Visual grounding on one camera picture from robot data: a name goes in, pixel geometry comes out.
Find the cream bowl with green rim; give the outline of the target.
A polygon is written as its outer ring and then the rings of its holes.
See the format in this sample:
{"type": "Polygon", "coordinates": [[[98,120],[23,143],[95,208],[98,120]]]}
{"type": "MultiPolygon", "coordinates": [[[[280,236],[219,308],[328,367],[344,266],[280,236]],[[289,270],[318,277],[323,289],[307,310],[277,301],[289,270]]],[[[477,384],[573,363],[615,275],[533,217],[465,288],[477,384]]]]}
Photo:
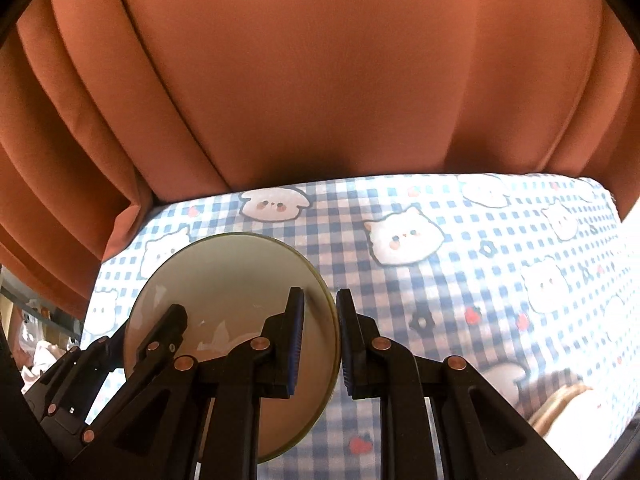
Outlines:
{"type": "Polygon", "coordinates": [[[180,249],[142,287],[124,341],[124,370],[131,375],[138,349],[172,304],[186,309],[177,352],[200,362],[220,358],[259,336],[265,319],[284,311],[288,293],[305,293],[297,384],[288,400],[260,408],[258,457],[272,460],[308,434],[326,408],[340,369],[336,307],[316,268],[297,250],[250,233],[203,238],[180,249]]]}

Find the pile of clothes and clutter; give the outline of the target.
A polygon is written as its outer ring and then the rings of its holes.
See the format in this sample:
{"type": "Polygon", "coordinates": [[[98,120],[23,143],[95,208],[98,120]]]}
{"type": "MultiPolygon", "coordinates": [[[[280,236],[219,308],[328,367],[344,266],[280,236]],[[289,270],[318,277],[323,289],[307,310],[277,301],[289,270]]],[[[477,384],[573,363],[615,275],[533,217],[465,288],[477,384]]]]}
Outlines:
{"type": "Polygon", "coordinates": [[[70,347],[80,344],[82,321],[2,266],[1,327],[26,393],[70,347]]]}

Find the blue checkered cartoon tablecloth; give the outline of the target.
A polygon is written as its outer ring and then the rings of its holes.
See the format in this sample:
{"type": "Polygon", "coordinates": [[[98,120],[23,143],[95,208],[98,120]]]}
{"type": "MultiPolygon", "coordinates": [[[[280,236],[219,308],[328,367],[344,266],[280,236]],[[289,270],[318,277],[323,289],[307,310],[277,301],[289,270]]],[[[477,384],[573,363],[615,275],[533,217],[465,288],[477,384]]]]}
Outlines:
{"type": "Polygon", "coordinates": [[[582,384],[544,434],[593,474],[639,405],[639,216],[600,183],[532,176],[370,177],[261,188],[151,212],[102,266],[82,342],[114,333],[145,282],[202,238],[254,232],[349,288],[413,352],[468,359],[526,418],[582,384]]]}

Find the orange curtain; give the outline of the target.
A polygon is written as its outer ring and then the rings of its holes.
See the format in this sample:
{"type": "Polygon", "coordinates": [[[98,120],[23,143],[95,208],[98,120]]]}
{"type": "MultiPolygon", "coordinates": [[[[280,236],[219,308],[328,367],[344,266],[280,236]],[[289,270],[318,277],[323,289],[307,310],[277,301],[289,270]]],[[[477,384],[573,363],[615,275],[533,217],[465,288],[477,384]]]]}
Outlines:
{"type": "Polygon", "coordinates": [[[639,196],[639,0],[1,0],[1,262],[83,316],[157,204],[369,174],[639,196]]]}

